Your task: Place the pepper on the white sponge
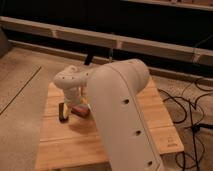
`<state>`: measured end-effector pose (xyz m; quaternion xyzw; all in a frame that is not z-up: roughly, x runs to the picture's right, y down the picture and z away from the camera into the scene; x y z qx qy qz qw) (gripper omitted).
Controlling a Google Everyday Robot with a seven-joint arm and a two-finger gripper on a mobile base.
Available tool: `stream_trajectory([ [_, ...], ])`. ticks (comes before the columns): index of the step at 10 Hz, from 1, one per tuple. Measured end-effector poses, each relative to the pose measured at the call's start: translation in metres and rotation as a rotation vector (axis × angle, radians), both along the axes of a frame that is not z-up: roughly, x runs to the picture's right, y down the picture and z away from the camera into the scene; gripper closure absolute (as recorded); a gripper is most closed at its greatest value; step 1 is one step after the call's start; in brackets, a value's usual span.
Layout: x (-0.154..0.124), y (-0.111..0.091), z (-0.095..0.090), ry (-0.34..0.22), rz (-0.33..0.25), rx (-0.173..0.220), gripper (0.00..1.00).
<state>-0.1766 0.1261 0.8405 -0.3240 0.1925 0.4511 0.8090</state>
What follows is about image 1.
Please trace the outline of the black yellow-tipped gripper finger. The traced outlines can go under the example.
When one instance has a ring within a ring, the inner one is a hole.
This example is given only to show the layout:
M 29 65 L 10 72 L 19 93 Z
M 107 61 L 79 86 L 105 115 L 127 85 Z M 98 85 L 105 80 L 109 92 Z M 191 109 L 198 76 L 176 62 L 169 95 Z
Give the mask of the black yellow-tipped gripper finger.
M 67 122 L 69 120 L 70 109 L 65 103 L 59 104 L 59 121 Z

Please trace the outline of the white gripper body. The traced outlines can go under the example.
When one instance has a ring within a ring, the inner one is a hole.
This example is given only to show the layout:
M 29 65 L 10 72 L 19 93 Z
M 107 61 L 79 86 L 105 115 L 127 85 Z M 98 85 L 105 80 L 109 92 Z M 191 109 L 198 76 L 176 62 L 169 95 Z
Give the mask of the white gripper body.
M 84 103 L 84 88 L 74 87 L 63 91 L 64 101 L 67 105 L 78 105 Z

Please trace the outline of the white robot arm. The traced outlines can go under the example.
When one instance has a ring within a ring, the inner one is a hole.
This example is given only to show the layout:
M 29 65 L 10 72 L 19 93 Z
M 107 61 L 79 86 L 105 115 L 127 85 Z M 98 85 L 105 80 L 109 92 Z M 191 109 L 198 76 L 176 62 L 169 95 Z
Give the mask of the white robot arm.
M 66 99 L 77 87 L 87 100 L 113 171 L 165 171 L 136 95 L 149 82 L 138 59 L 117 61 L 79 71 L 69 66 L 54 77 Z

